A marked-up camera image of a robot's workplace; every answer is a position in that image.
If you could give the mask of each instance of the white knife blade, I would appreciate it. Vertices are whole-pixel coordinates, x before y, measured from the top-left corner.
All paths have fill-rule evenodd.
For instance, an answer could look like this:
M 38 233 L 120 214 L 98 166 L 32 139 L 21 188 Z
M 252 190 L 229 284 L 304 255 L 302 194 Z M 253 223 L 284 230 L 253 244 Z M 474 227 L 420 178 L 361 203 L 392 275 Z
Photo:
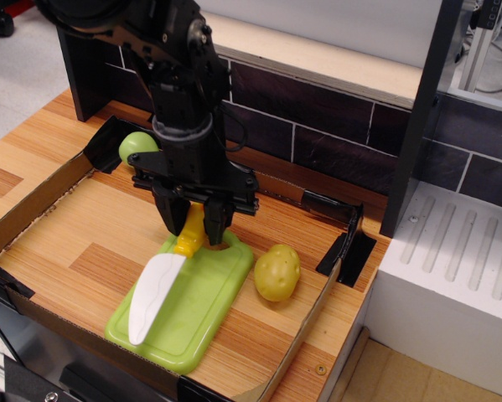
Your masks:
M 142 270 L 130 305 L 128 335 L 131 344 L 138 345 L 146 338 L 185 261 L 183 255 L 157 254 Z

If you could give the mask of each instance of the green apple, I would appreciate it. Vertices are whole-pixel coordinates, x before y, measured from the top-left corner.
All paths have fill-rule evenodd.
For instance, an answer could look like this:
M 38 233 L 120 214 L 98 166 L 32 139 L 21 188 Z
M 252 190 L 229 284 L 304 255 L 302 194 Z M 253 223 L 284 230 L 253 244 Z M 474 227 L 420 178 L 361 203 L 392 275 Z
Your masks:
M 159 151 L 158 144 L 146 132 L 135 131 L 128 134 L 118 148 L 120 159 L 129 166 L 127 158 L 133 153 Z

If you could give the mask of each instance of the white plastic panel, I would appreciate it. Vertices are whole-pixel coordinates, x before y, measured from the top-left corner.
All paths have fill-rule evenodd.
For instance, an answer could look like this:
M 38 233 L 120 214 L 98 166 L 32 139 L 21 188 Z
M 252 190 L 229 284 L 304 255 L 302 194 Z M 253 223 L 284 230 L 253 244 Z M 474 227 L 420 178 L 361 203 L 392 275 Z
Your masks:
M 205 11 L 423 67 L 441 0 L 199 0 Z

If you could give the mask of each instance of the wooden floor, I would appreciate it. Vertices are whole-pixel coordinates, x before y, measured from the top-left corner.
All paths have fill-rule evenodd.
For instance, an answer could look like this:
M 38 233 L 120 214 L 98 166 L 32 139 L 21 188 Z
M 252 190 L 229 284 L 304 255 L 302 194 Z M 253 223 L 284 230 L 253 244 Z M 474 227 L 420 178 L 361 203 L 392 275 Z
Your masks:
M 361 334 L 330 402 L 502 402 Z

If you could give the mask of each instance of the yellow potato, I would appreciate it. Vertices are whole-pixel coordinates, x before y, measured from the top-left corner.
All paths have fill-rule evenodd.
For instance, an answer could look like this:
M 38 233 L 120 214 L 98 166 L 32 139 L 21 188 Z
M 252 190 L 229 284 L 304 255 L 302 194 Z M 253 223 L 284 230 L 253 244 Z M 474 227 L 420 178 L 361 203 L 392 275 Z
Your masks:
M 289 245 L 274 245 L 258 259 L 254 267 L 256 289 L 270 302 L 287 300 L 300 275 L 299 255 Z

